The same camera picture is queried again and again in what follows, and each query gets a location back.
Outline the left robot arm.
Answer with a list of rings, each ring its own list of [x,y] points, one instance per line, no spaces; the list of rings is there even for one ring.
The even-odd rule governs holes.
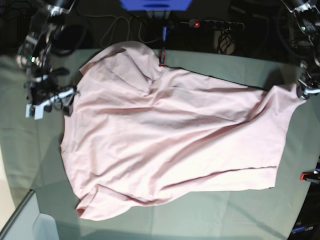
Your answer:
[[[87,29],[83,48],[137,40],[152,48],[298,65],[297,96],[320,92],[317,0],[78,0],[67,21]]]

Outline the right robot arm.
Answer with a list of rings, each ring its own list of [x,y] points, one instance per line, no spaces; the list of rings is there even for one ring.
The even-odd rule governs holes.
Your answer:
[[[59,76],[67,76],[70,71],[65,67],[52,68],[51,55],[66,57],[71,55],[82,43],[87,33],[82,35],[68,50],[54,46],[65,29],[64,16],[69,14],[75,5],[74,0],[41,0],[39,9],[31,17],[28,34],[16,54],[18,66],[26,73],[27,112],[35,116],[36,109],[50,112],[55,103],[62,109],[70,105],[76,93],[73,86],[60,86]]]

